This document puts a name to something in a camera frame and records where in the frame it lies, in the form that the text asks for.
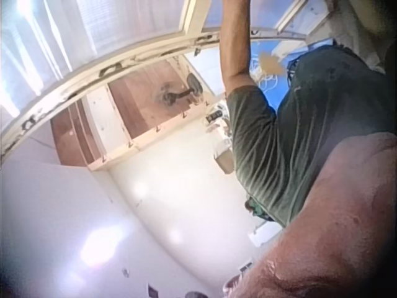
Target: man's arm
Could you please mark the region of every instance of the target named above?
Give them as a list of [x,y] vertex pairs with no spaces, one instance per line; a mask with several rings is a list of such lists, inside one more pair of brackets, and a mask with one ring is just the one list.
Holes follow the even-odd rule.
[[226,94],[242,86],[256,86],[249,75],[251,0],[223,0],[220,54]]
[[396,240],[397,138],[341,142],[305,206],[232,298],[351,297]]

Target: wood panel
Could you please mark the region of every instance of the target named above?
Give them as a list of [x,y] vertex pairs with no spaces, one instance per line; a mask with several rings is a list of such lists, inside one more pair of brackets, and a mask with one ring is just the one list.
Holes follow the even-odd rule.
[[90,163],[93,163],[95,159],[91,153],[91,149],[89,148],[86,135],[83,130],[83,125],[80,121],[79,112],[76,103],[69,106],[69,114],[86,164],[88,165]]
[[79,118],[80,121],[83,125],[83,132],[84,135],[86,136],[86,140],[89,146],[89,149],[94,157],[95,160],[101,158],[101,153],[99,151],[98,145],[95,142],[94,135],[92,134],[92,130],[89,126],[86,111],[84,110],[83,103],[81,100],[79,100],[77,103],[77,108],[79,112]]
[[174,93],[187,89],[167,61],[147,66],[109,83],[115,104],[132,139],[189,110],[189,104],[193,101],[191,95],[177,100],[171,107],[161,101],[165,84]]
[[81,152],[79,140],[69,115],[69,109],[61,111],[51,119],[51,128],[61,165],[86,166],[86,161]]

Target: white surface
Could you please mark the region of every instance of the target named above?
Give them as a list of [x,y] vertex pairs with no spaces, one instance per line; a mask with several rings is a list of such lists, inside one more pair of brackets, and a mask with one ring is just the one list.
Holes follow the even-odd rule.
[[35,160],[42,163],[60,165],[61,162],[56,152],[51,123],[44,123],[20,144],[9,158],[17,160]]
[[261,247],[282,231],[282,226],[277,222],[266,222],[249,234],[249,239],[256,247]]
[[216,96],[224,93],[219,47],[202,50],[196,57],[194,53],[185,54],[185,57]]
[[98,135],[101,141],[100,147],[105,152],[112,152],[119,146],[128,143],[128,138],[123,131],[123,123],[121,118],[112,105],[113,99],[110,98],[111,93],[106,86],[99,87],[93,92],[87,94],[83,99],[84,108],[89,108],[88,114],[94,121],[94,127],[91,126],[94,135]]
[[[267,248],[248,237],[262,221],[244,208],[246,192],[213,159],[221,139],[200,119],[110,170],[158,242],[217,289]],[[137,197],[143,185],[146,196]]]
[[[17,297],[147,297],[148,283],[163,298],[216,297],[158,245],[106,172],[10,158],[1,175],[1,271]],[[89,236],[114,226],[125,238],[113,257],[86,265]]]

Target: white wall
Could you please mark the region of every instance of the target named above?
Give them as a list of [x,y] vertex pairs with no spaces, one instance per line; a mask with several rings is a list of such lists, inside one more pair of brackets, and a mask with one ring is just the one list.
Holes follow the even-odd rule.
[[162,246],[218,290],[266,249],[248,237],[261,220],[244,208],[244,189],[213,160],[220,140],[197,120],[110,170]]
[[[1,269],[21,297],[147,297],[147,283],[162,298],[192,290],[216,297],[158,245],[106,172],[10,158],[0,207]],[[90,233],[114,225],[126,237],[115,256],[85,265],[80,252]]]
[[10,155],[17,160],[35,160],[42,163],[60,165],[56,153],[50,122],[44,123],[34,133],[27,137]]

